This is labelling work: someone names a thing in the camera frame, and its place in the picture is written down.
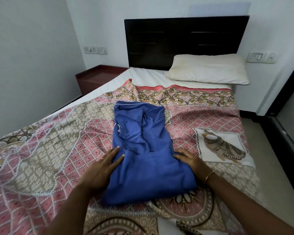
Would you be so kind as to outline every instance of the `pillowcase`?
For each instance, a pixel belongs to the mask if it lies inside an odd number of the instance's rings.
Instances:
[[[172,80],[248,85],[245,61],[238,54],[175,55],[165,75]]]

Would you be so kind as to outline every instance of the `human hand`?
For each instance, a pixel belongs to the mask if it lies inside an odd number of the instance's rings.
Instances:
[[[204,163],[199,157],[190,153],[185,149],[177,149],[176,153],[182,153],[184,155],[174,154],[173,157],[180,159],[190,166],[194,175],[203,183],[205,183],[206,177],[212,172],[212,169]]]
[[[106,189],[110,182],[110,175],[124,159],[124,154],[111,164],[112,159],[119,151],[119,146],[109,150],[99,161],[94,162],[82,176],[78,186],[89,193]]]

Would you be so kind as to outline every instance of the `bedspread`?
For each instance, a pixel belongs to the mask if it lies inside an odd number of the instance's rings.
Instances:
[[[118,100],[165,106],[165,127],[174,148],[183,147],[201,157],[263,205],[231,91],[136,87],[128,80],[113,92],[0,138],[0,234],[43,232],[88,166],[112,147],[113,108]],[[223,202],[204,187],[121,207],[102,208],[100,197],[92,198],[84,233],[156,235],[157,216],[194,234],[204,230],[245,234]]]

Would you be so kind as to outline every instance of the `forearm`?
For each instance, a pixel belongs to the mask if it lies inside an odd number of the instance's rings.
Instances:
[[[81,185],[76,186],[59,213],[53,219],[46,234],[83,234],[90,192]]]
[[[211,174],[207,185],[215,192],[250,235],[294,234],[294,228],[257,204],[227,180]]]

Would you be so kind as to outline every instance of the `bed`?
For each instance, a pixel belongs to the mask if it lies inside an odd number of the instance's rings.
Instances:
[[[164,76],[176,54],[236,53],[247,21],[248,16],[125,20],[127,71],[39,122],[0,138],[0,232],[43,232],[83,171],[111,146],[117,100],[163,105],[174,147],[197,154],[263,205],[231,86]],[[181,43],[185,49],[176,48]],[[244,156],[214,154],[205,144],[205,130],[235,145]],[[100,199],[94,198],[84,226],[90,234],[183,234],[180,230],[245,234],[205,187],[121,207],[102,208]]]

